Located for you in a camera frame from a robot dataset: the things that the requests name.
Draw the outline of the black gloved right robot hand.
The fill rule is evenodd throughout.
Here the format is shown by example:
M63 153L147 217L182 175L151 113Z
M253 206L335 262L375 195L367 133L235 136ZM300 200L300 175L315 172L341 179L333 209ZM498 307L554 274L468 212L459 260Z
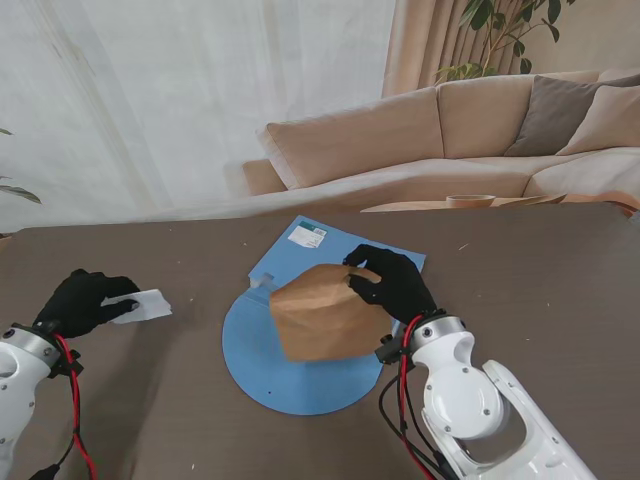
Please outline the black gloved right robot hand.
M405 325L418 316L429 318L438 311L421 272L405 255L361 244L344 258L343 264L350 267L363 264L366 270L377 274L378 282L350 274L348 285L366 303L381 306Z

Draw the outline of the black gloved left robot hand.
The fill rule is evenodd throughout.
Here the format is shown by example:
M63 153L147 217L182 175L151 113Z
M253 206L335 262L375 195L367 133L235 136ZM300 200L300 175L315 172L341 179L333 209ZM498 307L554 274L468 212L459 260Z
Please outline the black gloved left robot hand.
M108 277L102 272L73 271L54 291L33 322L33 327L64 339L84 336L138 308L132 299L104 305L105 299L139 292L128 277Z

